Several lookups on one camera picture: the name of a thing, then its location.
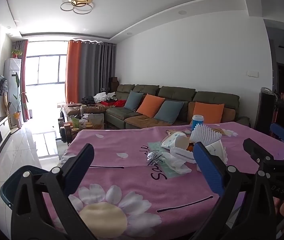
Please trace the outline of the white tissue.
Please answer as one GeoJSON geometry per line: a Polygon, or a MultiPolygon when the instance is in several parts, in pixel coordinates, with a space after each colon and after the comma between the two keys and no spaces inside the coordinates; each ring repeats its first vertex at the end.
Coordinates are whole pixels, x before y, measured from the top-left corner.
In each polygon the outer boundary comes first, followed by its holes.
{"type": "Polygon", "coordinates": [[[161,159],[177,174],[191,173],[192,169],[186,166],[186,163],[195,164],[196,161],[193,157],[193,153],[178,147],[172,147],[169,152],[161,151],[161,159]]]}

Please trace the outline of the teal plastic trash bin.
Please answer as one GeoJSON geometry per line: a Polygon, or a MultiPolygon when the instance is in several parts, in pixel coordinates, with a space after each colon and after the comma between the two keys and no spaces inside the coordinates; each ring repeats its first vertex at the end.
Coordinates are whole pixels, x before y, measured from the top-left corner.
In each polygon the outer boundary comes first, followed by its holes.
{"type": "Polygon", "coordinates": [[[26,171],[29,171],[33,175],[48,173],[47,170],[44,170],[42,168],[32,165],[25,165],[11,174],[11,176],[9,176],[9,178],[3,183],[0,188],[0,197],[11,210],[13,210],[13,202],[15,200],[15,194],[19,181],[26,171]]]}

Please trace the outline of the orange cushion right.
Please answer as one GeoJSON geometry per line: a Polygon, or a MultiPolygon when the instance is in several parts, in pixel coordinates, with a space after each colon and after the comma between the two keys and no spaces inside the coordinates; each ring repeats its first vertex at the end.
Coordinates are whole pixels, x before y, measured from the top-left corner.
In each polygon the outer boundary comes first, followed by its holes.
{"type": "Polygon", "coordinates": [[[193,115],[204,117],[205,124],[218,124],[222,120],[224,104],[210,104],[196,102],[193,115]]]}

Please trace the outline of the blue paper cup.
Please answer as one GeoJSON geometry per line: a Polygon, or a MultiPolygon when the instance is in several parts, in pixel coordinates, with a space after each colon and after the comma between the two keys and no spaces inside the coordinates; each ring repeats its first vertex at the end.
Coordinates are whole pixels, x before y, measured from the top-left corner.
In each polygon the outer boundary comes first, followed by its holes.
{"type": "Polygon", "coordinates": [[[197,125],[201,125],[204,123],[204,117],[202,115],[194,115],[191,120],[191,130],[193,131],[197,125]]]}

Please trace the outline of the pink floral table cloth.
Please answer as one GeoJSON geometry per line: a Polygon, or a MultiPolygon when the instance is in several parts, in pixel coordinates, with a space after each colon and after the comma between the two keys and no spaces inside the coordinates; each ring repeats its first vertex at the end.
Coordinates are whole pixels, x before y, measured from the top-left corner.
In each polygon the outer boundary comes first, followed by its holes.
{"type": "Polygon", "coordinates": [[[147,154],[162,151],[169,134],[191,128],[159,126],[144,129],[84,130],[67,148],[64,164],[85,144],[94,160],[69,199],[98,239],[173,239],[198,230],[218,195],[195,164],[177,174],[166,164],[147,164],[147,154]]]}

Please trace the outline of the cluttered coffee table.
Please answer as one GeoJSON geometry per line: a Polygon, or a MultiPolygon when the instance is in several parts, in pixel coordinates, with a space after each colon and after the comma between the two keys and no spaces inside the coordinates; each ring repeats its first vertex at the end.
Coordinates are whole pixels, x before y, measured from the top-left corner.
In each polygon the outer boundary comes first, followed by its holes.
{"type": "Polygon", "coordinates": [[[70,144],[77,134],[84,129],[104,129],[105,119],[103,113],[90,113],[58,118],[58,127],[61,140],[70,144]]]}

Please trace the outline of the blue-grey cushion right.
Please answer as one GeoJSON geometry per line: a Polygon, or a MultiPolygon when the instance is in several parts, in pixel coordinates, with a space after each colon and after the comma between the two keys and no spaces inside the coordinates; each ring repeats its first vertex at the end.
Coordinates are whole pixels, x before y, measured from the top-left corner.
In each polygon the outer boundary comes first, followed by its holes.
{"type": "Polygon", "coordinates": [[[161,105],[154,119],[173,124],[177,119],[182,107],[182,102],[166,100],[161,105]]]}

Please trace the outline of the blue-grey cushion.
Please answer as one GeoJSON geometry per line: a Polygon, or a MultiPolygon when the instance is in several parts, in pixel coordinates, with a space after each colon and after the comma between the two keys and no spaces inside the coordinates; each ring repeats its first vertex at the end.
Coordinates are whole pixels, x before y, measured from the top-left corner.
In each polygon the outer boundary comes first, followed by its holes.
{"type": "Polygon", "coordinates": [[[124,105],[125,109],[129,109],[131,111],[136,111],[138,108],[138,105],[142,99],[143,94],[142,93],[138,93],[138,92],[134,92],[134,91],[130,91],[129,96],[126,100],[126,103],[124,105]]]}
{"type": "Polygon", "coordinates": [[[173,124],[177,119],[182,107],[182,102],[166,100],[161,105],[154,119],[173,124]]]}

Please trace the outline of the tall green floor plant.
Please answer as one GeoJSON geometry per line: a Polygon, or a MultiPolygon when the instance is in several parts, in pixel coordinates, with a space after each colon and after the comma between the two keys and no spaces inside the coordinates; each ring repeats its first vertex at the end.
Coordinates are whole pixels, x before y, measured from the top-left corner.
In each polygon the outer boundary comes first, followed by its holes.
{"type": "Polygon", "coordinates": [[[23,125],[23,107],[26,107],[28,98],[26,96],[26,92],[21,91],[21,81],[18,72],[10,72],[8,86],[10,96],[8,108],[12,123],[17,127],[17,129],[21,129],[23,125]]]}

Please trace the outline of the orange cushion left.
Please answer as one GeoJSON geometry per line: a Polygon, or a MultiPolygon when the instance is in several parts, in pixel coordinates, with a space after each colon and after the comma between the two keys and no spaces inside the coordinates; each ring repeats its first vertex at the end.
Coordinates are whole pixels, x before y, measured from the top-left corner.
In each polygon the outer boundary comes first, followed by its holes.
{"type": "Polygon", "coordinates": [[[149,118],[155,117],[161,105],[165,101],[165,98],[147,94],[137,109],[137,113],[145,115],[149,118]]]}

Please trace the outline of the green sectional sofa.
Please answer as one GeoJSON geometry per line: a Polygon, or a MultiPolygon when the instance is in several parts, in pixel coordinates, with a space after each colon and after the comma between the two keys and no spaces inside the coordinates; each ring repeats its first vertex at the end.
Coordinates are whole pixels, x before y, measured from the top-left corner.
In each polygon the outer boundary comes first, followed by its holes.
{"type": "Polygon", "coordinates": [[[68,117],[103,114],[105,122],[118,129],[186,125],[195,114],[207,115],[209,124],[234,121],[249,126],[249,118],[240,117],[238,110],[239,96],[234,94],[158,85],[119,85],[109,102],[83,98],[64,106],[68,117]]]}

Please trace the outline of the blue-grey cushion left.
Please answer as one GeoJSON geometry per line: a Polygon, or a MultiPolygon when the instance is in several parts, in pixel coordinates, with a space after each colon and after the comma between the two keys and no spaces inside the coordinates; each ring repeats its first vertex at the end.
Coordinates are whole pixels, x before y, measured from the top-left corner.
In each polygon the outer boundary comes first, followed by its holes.
{"type": "Polygon", "coordinates": [[[134,91],[130,91],[129,96],[126,100],[126,103],[124,105],[125,109],[129,109],[131,111],[136,111],[138,108],[138,105],[142,99],[143,94],[142,93],[138,93],[138,92],[134,92],[134,91]]]}

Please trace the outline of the white standing air conditioner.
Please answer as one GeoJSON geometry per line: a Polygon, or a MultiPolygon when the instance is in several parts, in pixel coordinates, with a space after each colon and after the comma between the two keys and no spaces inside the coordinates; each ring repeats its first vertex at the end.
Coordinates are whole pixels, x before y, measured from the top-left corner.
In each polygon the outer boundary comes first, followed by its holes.
{"type": "Polygon", "coordinates": [[[15,113],[20,113],[21,118],[21,65],[22,60],[18,58],[9,58],[5,61],[4,76],[7,79],[7,100],[11,103],[9,106],[9,120],[14,128],[17,128],[17,119],[15,113]]]}

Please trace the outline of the orange curtain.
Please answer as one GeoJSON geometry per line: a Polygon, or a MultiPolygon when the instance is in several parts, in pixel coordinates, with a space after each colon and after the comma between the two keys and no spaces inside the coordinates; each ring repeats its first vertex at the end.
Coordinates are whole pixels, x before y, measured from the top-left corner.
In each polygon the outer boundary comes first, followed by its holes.
{"type": "Polygon", "coordinates": [[[70,40],[68,42],[66,61],[66,103],[79,101],[79,73],[82,42],[70,40]]]}

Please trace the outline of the grey curtain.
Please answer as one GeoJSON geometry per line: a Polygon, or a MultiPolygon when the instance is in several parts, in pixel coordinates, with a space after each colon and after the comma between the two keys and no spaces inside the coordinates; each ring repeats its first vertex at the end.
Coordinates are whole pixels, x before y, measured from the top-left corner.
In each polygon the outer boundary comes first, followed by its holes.
{"type": "Polygon", "coordinates": [[[115,74],[117,46],[106,42],[81,44],[79,67],[79,98],[95,96],[108,88],[115,74]]]}

